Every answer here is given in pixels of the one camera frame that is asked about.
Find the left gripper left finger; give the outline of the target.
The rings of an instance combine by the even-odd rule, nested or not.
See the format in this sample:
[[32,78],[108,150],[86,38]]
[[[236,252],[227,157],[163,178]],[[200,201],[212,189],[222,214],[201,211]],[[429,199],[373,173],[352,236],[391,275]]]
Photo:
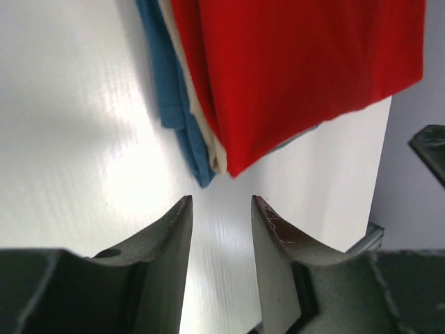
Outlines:
[[193,199],[94,257],[1,251],[2,333],[178,333]]

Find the red t-shirt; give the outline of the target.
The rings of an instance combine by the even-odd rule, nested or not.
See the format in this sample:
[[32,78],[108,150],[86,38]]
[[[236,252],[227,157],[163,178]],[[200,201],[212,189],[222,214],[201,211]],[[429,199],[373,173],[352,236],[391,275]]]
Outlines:
[[295,135],[423,76],[424,0],[173,1],[172,10],[234,177]]

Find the beige t-shirt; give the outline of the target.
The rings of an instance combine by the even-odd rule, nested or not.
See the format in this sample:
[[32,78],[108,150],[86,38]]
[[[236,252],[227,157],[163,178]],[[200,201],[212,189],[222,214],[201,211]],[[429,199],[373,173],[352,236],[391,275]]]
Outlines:
[[186,54],[181,42],[179,29],[177,28],[177,24],[174,19],[171,1],[160,0],[159,5],[175,53],[177,55],[177,58],[179,59],[179,64],[184,73],[184,81],[188,93],[191,114],[195,117],[197,125],[203,136],[204,142],[207,146],[209,165],[214,172],[225,174],[227,172],[227,153],[220,141],[217,139],[203,114],[203,110],[195,90],[192,76],[188,68]]

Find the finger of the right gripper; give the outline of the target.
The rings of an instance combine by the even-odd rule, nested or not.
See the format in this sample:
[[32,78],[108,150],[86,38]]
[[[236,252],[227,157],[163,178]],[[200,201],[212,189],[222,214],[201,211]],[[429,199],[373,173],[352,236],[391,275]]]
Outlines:
[[409,141],[409,146],[437,181],[444,186],[444,126],[426,125],[413,135]]

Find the blue t-shirt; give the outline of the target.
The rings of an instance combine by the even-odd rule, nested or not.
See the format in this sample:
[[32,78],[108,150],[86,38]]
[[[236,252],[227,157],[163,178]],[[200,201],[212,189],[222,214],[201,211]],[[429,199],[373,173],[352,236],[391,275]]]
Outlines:
[[[265,58],[256,29],[264,9],[230,1],[171,1],[195,90],[203,114],[227,153],[227,174],[240,175],[268,153],[316,128],[309,109],[286,98],[276,98],[261,82]],[[161,124],[174,130],[185,160],[201,187],[215,177],[206,143],[197,125],[159,1],[138,1],[149,44],[154,89]]]

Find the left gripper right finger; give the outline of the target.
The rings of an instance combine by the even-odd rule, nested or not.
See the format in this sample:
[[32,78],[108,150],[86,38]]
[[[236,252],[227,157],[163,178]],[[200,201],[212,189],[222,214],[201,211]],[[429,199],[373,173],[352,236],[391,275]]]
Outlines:
[[342,253],[251,202],[265,333],[443,333],[444,252]]

